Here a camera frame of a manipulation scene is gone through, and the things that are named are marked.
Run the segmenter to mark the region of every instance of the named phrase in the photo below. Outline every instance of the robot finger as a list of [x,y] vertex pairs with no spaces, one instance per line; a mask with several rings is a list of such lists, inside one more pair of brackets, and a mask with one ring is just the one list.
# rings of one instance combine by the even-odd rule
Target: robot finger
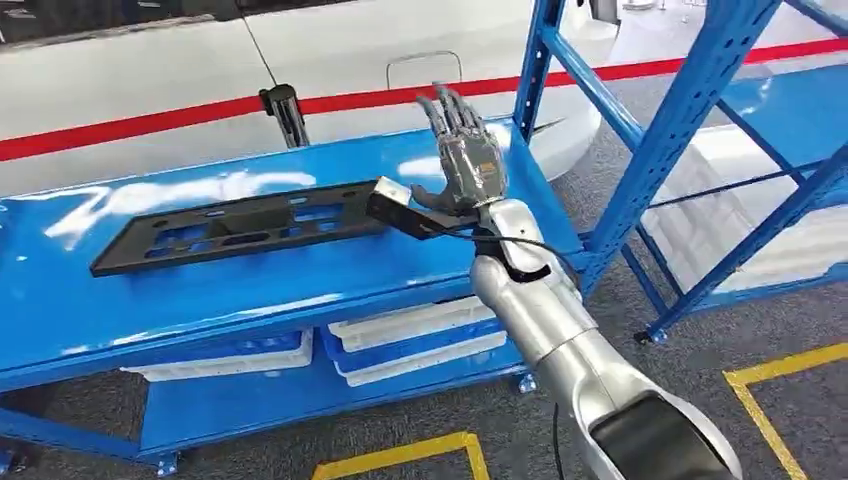
[[482,121],[480,122],[480,124],[477,123],[476,119],[474,118],[476,114],[474,113],[474,110],[471,109],[471,105],[469,105],[468,102],[463,100],[463,98],[460,97],[459,94],[455,91],[450,89],[445,89],[445,91],[447,92],[447,95],[451,98],[451,100],[453,100],[453,103],[456,105],[456,108],[459,111],[459,115],[462,120],[462,126],[466,128],[480,128],[479,125],[482,124]]
[[430,129],[433,130],[433,134],[436,135],[436,138],[444,135],[447,132],[447,127],[445,127],[445,121],[442,120],[442,116],[439,114],[439,111],[436,110],[436,107],[433,106],[433,102],[430,101],[427,97],[416,97],[415,101],[418,105],[421,105],[421,108],[424,109],[424,113],[427,114],[427,119],[430,120]]
[[462,126],[462,117],[460,116],[460,105],[456,103],[456,100],[453,96],[451,96],[450,90],[447,88],[436,85],[436,91],[439,92],[439,101],[442,103],[442,109],[445,111],[445,121],[448,123],[448,130],[456,131],[457,128]]

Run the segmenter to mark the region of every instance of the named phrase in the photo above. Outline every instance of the car door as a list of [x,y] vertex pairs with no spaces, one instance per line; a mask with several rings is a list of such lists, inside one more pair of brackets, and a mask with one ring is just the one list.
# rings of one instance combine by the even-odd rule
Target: car door
[[[264,113],[185,128],[154,116],[142,136],[120,123],[272,85],[233,0],[0,0],[0,29],[0,142],[50,144],[0,151],[0,195],[285,149]],[[126,138],[70,148],[104,129]]]

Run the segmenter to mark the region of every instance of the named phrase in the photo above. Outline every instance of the yellow floor line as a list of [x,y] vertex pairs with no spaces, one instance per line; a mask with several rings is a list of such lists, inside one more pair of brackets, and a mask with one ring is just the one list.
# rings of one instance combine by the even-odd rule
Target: yellow floor line
[[774,360],[762,365],[737,370],[733,377],[744,384],[770,380],[781,375],[798,373],[817,365],[823,365],[836,360],[848,358],[848,343],[837,343],[829,347],[810,350],[809,352],[790,355],[780,360]]
[[792,456],[789,448],[786,447],[786,443],[775,430],[774,425],[769,421],[754,396],[751,395],[748,385],[846,358],[848,358],[848,343],[838,343],[735,372],[723,372],[727,383],[736,392],[742,406],[745,407],[748,415],[754,420],[754,424],[760,429],[760,433],[763,434],[791,480],[808,480],[807,474],[801,469],[798,461]]
[[483,451],[480,448],[477,435],[468,432],[452,433],[443,437],[321,464],[315,468],[312,480],[332,480],[347,477],[461,449],[468,452],[474,480],[489,480],[489,473],[486,470],[486,462],[483,460]]
[[748,387],[733,384],[731,384],[731,387],[733,387],[733,391],[736,392],[736,396],[739,397],[739,401],[742,402],[745,410],[748,411],[748,415],[751,416],[754,423],[757,425],[757,428],[760,429],[760,433],[763,434],[763,437],[774,451],[777,459],[780,460],[780,464],[783,465],[784,469],[786,469],[786,473],[789,474],[789,478],[791,480],[808,480],[807,474],[804,473],[804,470],[802,470],[801,466],[798,465],[798,461],[795,460],[795,457],[793,457],[792,453],[789,452],[789,448],[786,447],[783,439],[780,438],[780,435],[777,433],[777,430],[774,429],[774,426],[771,424],[768,417],[766,417],[763,409],[760,408],[760,405],[756,400],[754,400],[754,396],[751,395]]

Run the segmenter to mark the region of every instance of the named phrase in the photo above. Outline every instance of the gray carpet floor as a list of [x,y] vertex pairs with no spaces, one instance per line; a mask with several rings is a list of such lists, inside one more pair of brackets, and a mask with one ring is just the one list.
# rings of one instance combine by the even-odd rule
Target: gray carpet floor
[[[745,75],[763,73],[745,69]],[[615,82],[613,90],[645,125],[668,77]],[[713,113],[708,125],[727,123]],[[576,223],[590,228],[629,154],[606,126],[572,172],[554,182]],[[642,347],[630,335],[655,314],[635,277],[617,258],[588,300],[589,311],[622,354],[660,385],[703,409],[729,437],[746,478],[788,479],[726,384],[734,370],[848,339],[848,285],[832,285],[689,317],[663,345]],[[811,479],[848,478],[845,458],[845,362],[752,387],[764,411]],[[63,382],[47,416],[99,431],[132,435],[143,413],[144,384],[109,373]],[[187,452],[177,478],[280,480],[309,478],[315,466],[460,430],[476,433],[493,479],[552,479],[553,404],[544,391],[517,393],[513,379],[320,418]],[[588,478],[561,422],[566,478]],[[54,449],[21,480],[149,479],[149,469]],[[356,479],[471,478],[459,453],[354,476]]]

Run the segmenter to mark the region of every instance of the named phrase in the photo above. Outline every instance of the white container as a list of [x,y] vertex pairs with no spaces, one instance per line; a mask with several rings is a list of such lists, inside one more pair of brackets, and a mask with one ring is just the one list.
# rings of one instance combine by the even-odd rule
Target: white container
[[149,382],[164,382],[186,378],[214,377],[306,367],[312,363],[312,331],[311,328],[303,330],[300,347],[295,350],[125,367],[121,368],[121,370],[140,373]]
[[358,321],[331,323],[347,352],[398,342],[480,322],[495,316],[476,296],[395,310]]
[[[699,130],[653,203],[778,170],[735,125]],[[797,189],[789,177],[648,210],[642,217],[669,270],[690,290]],[[777,235],[716,291],[815,278],[848,261],[848,206],[816,210]]]
[[506,344],[506,332],[497,332],[482,337],[473,338],[464,342],[458,342],[446,347],[436,348],[415,355],[402,357],[390,362],[381,363],[372,367],[355,370],[353,372],[342,372],[336,364],[336,371],[345,377],[347,384],[357,387],[366,383],[373,383],[387,378],[403,375],[422,368],[428,368],[442,363],[450,362],[458,358],[476,355],[478,353],[502,347]]

